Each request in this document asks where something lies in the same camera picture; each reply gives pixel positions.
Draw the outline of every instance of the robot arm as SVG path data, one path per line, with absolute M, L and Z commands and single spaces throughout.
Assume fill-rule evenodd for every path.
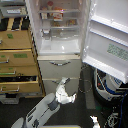
M 63 77 L 56 89 L 56 100 L 61 104 L 67 104 L 70 102 L 74 103 L 76 99 L 76 94 L 69 97 L 67 92 L 65 91 L 65 84 L 69 80 L 69 78 Z
M 60 103 L 74 102 L 76 94 L 68 96 L 65 91 L 65 84 L 69 79 L 62 78 L 56 88 L 56 94 L 50 93 L 45 96 L 26 116 L 17 120 L 11 128 L 39 128 L 60 109 Z

